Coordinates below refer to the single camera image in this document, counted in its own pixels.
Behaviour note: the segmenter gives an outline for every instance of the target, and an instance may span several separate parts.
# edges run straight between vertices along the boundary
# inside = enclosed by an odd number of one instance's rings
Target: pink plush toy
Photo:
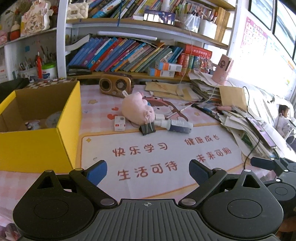
[[[146,116],[150,115],[150,121],[154,122],[155,114],[147,101],[142,99],[140,92],[135,92],[126,96],[122,101],[122,114],[125,118],[138,125],[147,123]]]

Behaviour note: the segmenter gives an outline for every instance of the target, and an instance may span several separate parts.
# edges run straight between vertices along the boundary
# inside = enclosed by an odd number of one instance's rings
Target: cardboard box
[[[181,71],[182,65],[180,64],[172,64],[172,63],[165,63],[165,62],[156,62],[155,68],[158,70],[169,70],[169,71]]]
[[[45,120],[62,111],[56,128]],[[42,129],[26,130],[40,120]],[[0,170],[68,173],[75,168],[81,122],[78,81],[13,91],[0,103]]]
[[[157,77],[171,77],[173,78],[175,76],[174,71],[168,71],[168,70],[158,70],[154,68],[148,68],[148,75],[150,76],[157,76]]]

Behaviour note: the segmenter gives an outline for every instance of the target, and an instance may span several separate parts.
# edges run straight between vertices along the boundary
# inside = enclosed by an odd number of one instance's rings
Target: pencil cup
[[[200,17],[192,14],[183,14],[179,17],[179,21],[178,24],[175,24],[177,27],[197,33],[200,25]]]
[[[217,30],[216,24],[214,24],[208,20],[205,20],[205,19],[202,19],[200,21],[200,27],[198,29],[199,34],[207,36],[211,39],[215,39],[216,30]]]

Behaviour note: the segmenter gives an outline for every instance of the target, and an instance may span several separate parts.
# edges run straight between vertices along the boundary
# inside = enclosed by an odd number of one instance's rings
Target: pen holder
[[[21,78],[28,78],[38,76],[36,67],[20,71]]]
[[[197,33],[198,27],[200,25],[200,17],[192,14],[182,14],[179,16],[179,21],[180,22],[175,23],[175,26]]]
[[[205,19],[202,19],[200,21],[200,27],[198,29],[199,34],[207,36],[211,39],[215,39],[216,30],[217,30],[216,24],[214,24],[208,20],[205,20]]]

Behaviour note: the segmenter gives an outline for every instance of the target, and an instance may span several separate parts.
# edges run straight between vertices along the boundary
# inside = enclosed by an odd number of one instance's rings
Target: girl
[[[276,124],[276,130],[281,134],[283,138],[285,138],[286,135],[289,133],[290,131],[289,128],[292,125],[290,123],[290,120],[288,119],[288,112],[289,112],[289,107],[287,107],[286,105],[279,106],[279,117]],[[296,141],[295,141],[294,131],[290,133],[286,142],[296,152]]]

